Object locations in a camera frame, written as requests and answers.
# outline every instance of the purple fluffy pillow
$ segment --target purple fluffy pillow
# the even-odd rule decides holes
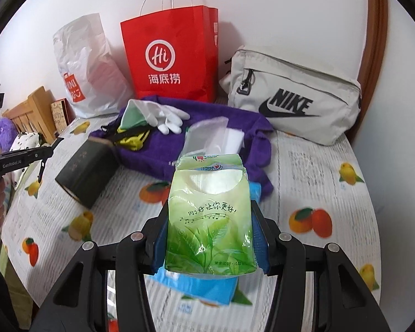
[[[0,119],[0,149],[2,152],[9,152],[18,134],[19,132],[9,118]]]

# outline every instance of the yellow cloth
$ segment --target yellow cloth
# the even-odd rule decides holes
[[[125,132],[125,129],[121,129],[120,127],[118,128],[117,132],[120,134],[122,132]],[[122,146],[122,147],[126,147],[132,151],[138,151],[140,149],[143,148],[143,143],[145,142],[145,140],[147,139],[147,137],[149,136],[149,132],[150,131],[146,131],[143,132],[137,136],[132,136],[132,137],[127,137],[124,138],[123,140],[120,140],[118,142],[116,142],[116,145]]]

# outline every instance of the nike swoosh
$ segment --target nike swoosh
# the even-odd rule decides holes
[[[295,114],[293,112],[276,112],[269,109],[267,106],[270,97],[264,101],[258,111],[265,117],[320,117],[319,115],[307,115],[304,112],[300,112],[299,114]]]

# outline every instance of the metal bolt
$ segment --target metal bolt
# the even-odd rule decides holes
[[[89,251],[92,250],[92,248],[94,247],[94,243],[91,241],[87,241],[85,243],[83,243],[83,245],[81,246],[85,251]]]
[[[330,252],[338,252],[340,250],[340,246],[338,246],[336,243],[330,243],[328,245],[328,249]]]
[[[141,232],[134,232],[131,234],[132,241],[140,241],[143,238],[143,234]]]
[[[290,241],[290,240],[292,239],[292,236],[291,236],[290,234],[288,234],[287,232],[283,232],[283,233],[280,233],[280,234],[278,235],[278,238],[279,238],[281,241],[288,242],[288,241]]]

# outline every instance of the purple towel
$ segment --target purple towel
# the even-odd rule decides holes
[[[240,152],[240,157],[246,167],[250,181],[261,184],[262,197],[268,196],[273,186],[263,167],[268,166],[271,157],[270,141],[265,132],[273,131],[272,125],[261,114],[232,108],[225,105],[204,103],[198,101],[183,100],[177,98],[164,98],[149,96],[145,99],[155,101],[162,105],[171,105],[189,113],[191,118],[184,121],[182,130],[196,122],[225,116],[229,118],[227,127],[241,129],[244,135],[244,148]],[[124,110],[120,112],[118,118],[108,126],[119,126]],[[105,137],[102,130],[91,133],[94,137]],[[124,166],[146,175],[153,176],[160,180],[172,181],[175,167],[172,162],[177,160],[185,144],[185,134],[163,135],[158,130],[151,132],[146,139],[143,148],[139,151],[130,151],[121,147],[117,148],[120,161]]]

